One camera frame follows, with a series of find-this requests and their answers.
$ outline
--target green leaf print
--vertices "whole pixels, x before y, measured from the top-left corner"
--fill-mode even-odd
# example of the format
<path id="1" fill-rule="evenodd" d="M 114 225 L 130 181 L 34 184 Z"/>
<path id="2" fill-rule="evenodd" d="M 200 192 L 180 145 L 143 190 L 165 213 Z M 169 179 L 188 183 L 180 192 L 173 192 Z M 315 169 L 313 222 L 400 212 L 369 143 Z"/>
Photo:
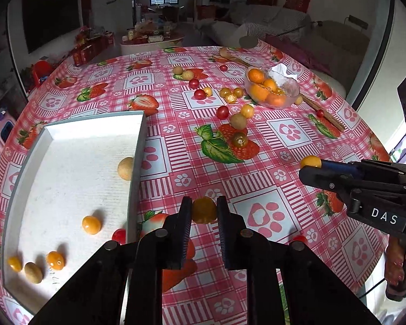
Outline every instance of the green leaf print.
<path id="1" fill-rule="evenodd" d="M 243 163 L 239 160 L 230 150 L 227 143 L 221 138 L 214 138 L 211 140 L 203 140 L 202 152 L 213 161 L 223 164 Z"/>
<path id="2" fill-rule="evenodd" d="M 209 140 L 213 138 L 213 131 L 211 125 L 204 125 L 195 129 L 197 134 L 204 140 Z"/>

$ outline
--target red chair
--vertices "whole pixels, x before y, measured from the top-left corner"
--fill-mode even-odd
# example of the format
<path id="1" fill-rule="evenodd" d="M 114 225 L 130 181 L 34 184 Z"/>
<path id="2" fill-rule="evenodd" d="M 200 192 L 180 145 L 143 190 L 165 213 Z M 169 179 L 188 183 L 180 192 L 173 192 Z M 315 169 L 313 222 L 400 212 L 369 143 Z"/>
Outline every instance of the red chair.
<path id="1" fill-rule="evenodd" d="M 40 87 L 41 77 L 49 76 L 53 73 L 54 68 L 45 60 L 41 60 L 36 62 L 31 69 L 31 74 L 33 76 L 33 80 L 35 81 L 36 87 Z"/>

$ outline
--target pink stool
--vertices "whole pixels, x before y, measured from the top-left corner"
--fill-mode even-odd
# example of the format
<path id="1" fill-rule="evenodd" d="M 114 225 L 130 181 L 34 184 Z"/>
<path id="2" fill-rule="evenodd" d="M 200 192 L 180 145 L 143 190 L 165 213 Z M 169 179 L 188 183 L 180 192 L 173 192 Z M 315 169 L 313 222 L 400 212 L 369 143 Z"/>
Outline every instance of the pink stool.
<path id="1" fill-rule="evenodd" d="M 14 126 L 15 119 L 4 109 L 0 109 L 0 155 L 2 154 L 5 142 Z"/>

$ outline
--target tablecloth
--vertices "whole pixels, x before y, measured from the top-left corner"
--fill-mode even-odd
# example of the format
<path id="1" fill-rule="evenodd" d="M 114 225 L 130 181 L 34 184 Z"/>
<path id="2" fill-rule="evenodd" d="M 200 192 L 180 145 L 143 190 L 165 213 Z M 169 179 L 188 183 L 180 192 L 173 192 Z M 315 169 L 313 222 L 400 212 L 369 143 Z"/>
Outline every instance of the tablecloth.
<path id="1" fill-rule="evenodd" d="M 99 113 L 125 111 L 139 94 L 154 96 L 159 113 L 148 117 L 142 167 L 139 218 L 154 210 L 172 214 L 184 195 L 213 199 L 226 195 L 230 209 L 243 215 L 248 227 L 270 240 L 286 243 L 301 233 L 309 247 L 354 292 L 365 282 L 387 239 L 380 231 L 347 218 L 345 209 L 332 214 L 333 196 L 306 187 L 298 178 L 299 161 L 317 155 L 336 161 L 386 159 L 388 154 L 349 104 L 313 73 L 286 54 L 260 41 L 254 49 L 231 52 L 257 67 L 279 62 L 298 75 L 301 92 L 324 106 L 346 126 L 343 133 L 319 130 L 315 112 L 306 104 L 283 110 L 255 107 L 248 138 L 260 152 L 251 160 L 223 164 L 206 157 L 196 128 L 216 130 L 227 121 L 215 117 L 225 104 L 217 91 L 204 100 L 193 97 L 187 82 L 173 77 L 172 68 L 198 69 L 200 87 L 219 90 L 243 86 L 244 67 L 217 56 L 218 47 L 177 47 L 122 56 L 85 68 L 67 59 L 29 101 L 0 156 L 0 243 L 5 212 L 18 172 L 33 139 L 45 122 Z M 229 105 L 240 111 L 250 99 Z M 224 269 L 217 223 L 192 225 L 197 271 L 163 294 L 165 324 L 246 322 L 246 274 Z M 15 324 L 31 315 L 3 289 L 0 305 Z"/>

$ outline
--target white tray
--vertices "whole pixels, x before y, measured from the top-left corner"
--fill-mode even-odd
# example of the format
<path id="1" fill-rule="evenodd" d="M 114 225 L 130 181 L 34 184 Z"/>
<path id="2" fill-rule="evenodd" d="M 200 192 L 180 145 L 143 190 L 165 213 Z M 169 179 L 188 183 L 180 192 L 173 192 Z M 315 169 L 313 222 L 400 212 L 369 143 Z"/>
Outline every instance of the white tray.
<path id="1" fill-rule="evenodd" d="M 136 239 L 140 173 L 147 134 L 142 111 L 86 116 L 47 124 L 18 175 L 6 213 L 1 270 L 4 288 L 35 314 L 118 228 L 127 242 Z M 125 157 L 134 157 L 132 181 L 117 174 Z M 83 217 L 102 222 L 96 235 L 84 232 Z M 60 271 L 48 269 L 45 256 L 65 257 Z M 39 284 L 24 270 L 7 265 L 18 255 L 24 266 L 35 262 L 43 271 Z"/>

